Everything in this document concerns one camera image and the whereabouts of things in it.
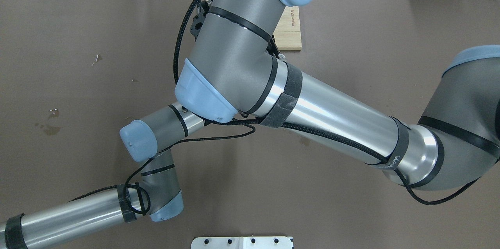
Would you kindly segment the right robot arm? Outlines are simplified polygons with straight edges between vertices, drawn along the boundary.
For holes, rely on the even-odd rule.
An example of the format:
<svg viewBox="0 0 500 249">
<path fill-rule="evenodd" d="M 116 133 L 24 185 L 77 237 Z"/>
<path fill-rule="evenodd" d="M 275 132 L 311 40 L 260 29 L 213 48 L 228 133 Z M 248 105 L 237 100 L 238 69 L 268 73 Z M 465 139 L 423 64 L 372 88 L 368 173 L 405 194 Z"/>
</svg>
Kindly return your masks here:
<svg viewBox="0 0 500 249">
<path fill-rule="evenodd" d="M 499 162 L 499 46 L 459 53 L 408 126 L 266 52 L 284 7 L 310 1 L 213 0 L 175 87 L 180 104 L 222 123 L 244 112 L 325 132 L 336 139 L 306 136 L 417 190 L 463 186 Z"/>
</svg>

